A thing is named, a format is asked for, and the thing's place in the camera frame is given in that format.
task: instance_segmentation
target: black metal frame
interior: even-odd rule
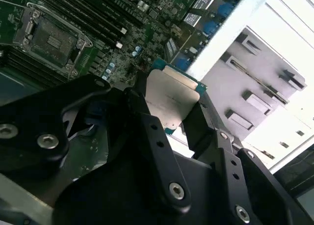
[[[188,159],[172,151],[145,90],[142,73],[124,91],[87,75],[0,107],[0,123],[19,130],[0,139],[0,172],[49,177],[62,166],[68,138],[101,123],[108,161],[59,196],[53,224],[313,224],[256,155],[233,152],[234,138],[206,93],[183,121],[195,152]],[[55,135],[58,146],[40,148],[42,134]]]

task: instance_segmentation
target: electronic component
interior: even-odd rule
[[[171,60],[173,59],[174,55],[178,51],[178,47],[177,47],[175,41],[172,38],[170,38],[168,40],[168,42],[164,46],[164,50],[165,50],[165,59],[168,62],[171,62]]]
[[[146,12],[149,9],[149,5],[147,5],[142,0],[139,0],[137,3],[137,8],[140,9],[142,12]]]
[[[155,10],[151,10],[149,12],[149,16],[152,17],[153,19],[156,19],[158,13]]]

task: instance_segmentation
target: black plastic bracket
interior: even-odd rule
[[[109,90],[107,82],[87,75],[0,107],[0,124],[11,124],[17,130],[12,137],[0,139],[0,172],[45,177],[58,170],[68,152],[66,132],[70,132],[78,107]],[[40,147],[38,139],[44,134],[53,135],[57,146]]]

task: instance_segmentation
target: green circuit board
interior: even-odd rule
[[[111,84],[132,84],[137,70],[149,71],[164,57],[165,43],[195,0],[143,1],[145,11],[131,0],[1,0],[0,45],[67,80],[94,73]],[[113,29],[96,21],[103,18]]]

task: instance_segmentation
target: screw hole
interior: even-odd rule
[[[164,144],[161,141],[157,141],[157,146],[164,147]]]
[[[174,191],[176,194],[178,194],[178,195],[180,195],[180,193],[181,193],[181,190],[180,190],[179,187],[174,187],[174,188],[173,188],[173,191]]]
[[[239,180],[239,179],[240,179],[239,176],[238,176],[236,173],[233,173],[232,175],[233,175],[233,177],[234,177],[236,180]]]
[[[242,209],[239,210],[239,213],[241,214],[241,216],[242,216],[243,218],[246,219],[246,217],[247,217],[247,216],[246,216],[246,213],[244,213]]]
[[[0,133],[1,134],[3,134],[3,135],[9,135],[9,134],[11,134],[11,129],[9,129],[9,128],[2,128],[1,130],[0,130]]]
[[[154,125],[154,124],[151,125],[151,128],[154,129],[154,130],[158,129],[158,127],[156,125]]]

